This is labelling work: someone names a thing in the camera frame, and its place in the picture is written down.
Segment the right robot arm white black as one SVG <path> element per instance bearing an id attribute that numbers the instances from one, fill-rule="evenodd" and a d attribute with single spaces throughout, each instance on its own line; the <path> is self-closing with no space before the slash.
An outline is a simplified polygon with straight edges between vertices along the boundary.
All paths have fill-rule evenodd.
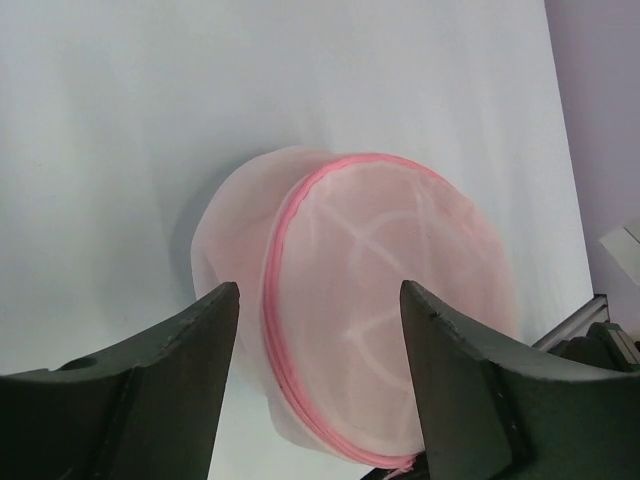
<path id="1" fill-rule="evenodd" d="M 639 372 L 639 341 L 611 322 L 593 323 L 584 336 L 561 342 L 555 354 L 606 370 Z"/>

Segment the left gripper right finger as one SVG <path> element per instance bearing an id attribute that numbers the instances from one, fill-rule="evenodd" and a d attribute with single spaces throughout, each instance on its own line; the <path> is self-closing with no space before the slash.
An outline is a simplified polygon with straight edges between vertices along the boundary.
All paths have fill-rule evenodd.
<path id="1" fill-rule="evenodd" d="M 400 292 L 433 479 L 635 479 L 639 377 L 560 358 Z"/>

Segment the pink mesh laundry bag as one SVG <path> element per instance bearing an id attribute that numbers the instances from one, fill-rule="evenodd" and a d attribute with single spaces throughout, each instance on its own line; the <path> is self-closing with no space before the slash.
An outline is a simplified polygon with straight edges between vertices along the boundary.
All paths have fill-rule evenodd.
<path id="1" fill-rule="evenodd" d="M 515 337 L 515 282 L 491 223 L 401 157 L 289 147 L 236 169 L 191 246 L 194 289 L 240 292 L 233 362 L 286 440 L 406 471 L 424 441 L 400 289 L 420 283 Z"/>

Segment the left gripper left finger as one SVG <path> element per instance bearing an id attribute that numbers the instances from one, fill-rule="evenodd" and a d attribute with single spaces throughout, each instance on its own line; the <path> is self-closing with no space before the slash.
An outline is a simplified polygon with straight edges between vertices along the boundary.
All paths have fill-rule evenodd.
<path id="1" fill-rule="evenodd" d="M 239 315 L 216 287 L 183 312 L 56 370 L 1 380 L 5 479 L 204 479 Z"/>

